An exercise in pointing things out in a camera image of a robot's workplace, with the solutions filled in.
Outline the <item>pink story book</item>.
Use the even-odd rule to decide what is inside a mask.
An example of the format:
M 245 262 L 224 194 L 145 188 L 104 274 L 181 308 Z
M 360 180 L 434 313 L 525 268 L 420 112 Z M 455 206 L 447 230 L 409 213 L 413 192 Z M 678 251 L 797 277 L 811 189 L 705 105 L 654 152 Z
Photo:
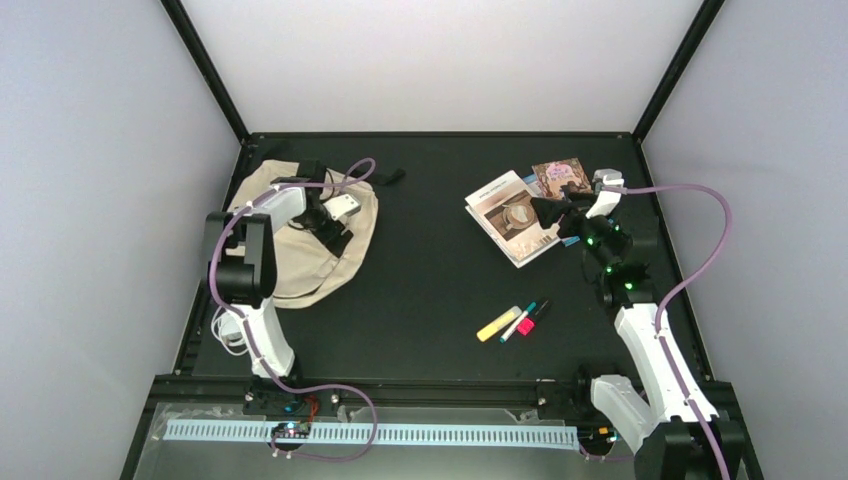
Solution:
M 569 193 L 591 193 L 592 187 L 578 158 L 551 161 L 532 166 L 542 195 L 564 199 Z

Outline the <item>coffee cover book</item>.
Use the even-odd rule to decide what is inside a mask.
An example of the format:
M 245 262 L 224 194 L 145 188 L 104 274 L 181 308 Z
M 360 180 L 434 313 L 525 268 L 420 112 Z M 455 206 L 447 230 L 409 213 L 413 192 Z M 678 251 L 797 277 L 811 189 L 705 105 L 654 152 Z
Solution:
M 559 227 L 542 228 L 530 186 L 510 170 L 465 197 L 465 209 L 506 258 L 521 268 L 562 244 Z

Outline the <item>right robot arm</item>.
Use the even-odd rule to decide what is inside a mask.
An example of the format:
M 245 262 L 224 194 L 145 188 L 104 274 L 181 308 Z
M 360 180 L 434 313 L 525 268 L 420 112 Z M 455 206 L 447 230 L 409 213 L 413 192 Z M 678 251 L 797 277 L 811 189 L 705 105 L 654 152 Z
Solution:
M 687 367 L 668 319 L 668 305 L 716 259 L 707 260 L 660 296 L 649 274 L 658 225 L 629 229 L 612 215 L 625 196 L 661 192 L 628 188 L 613 169 L 595 172 L 589 193 L 561 199 L 534 198 L 544 228 L 576 237 L 599 265 L 599 302 L 609 315 L 638 372 L 641 385 L 618 373 L 591 376 L 569 392 L 572 410 L 593 419 L 603 414 L 633 454 L 639 479 L 735 479 L 745 446 L 743 428 L 722 418 Z

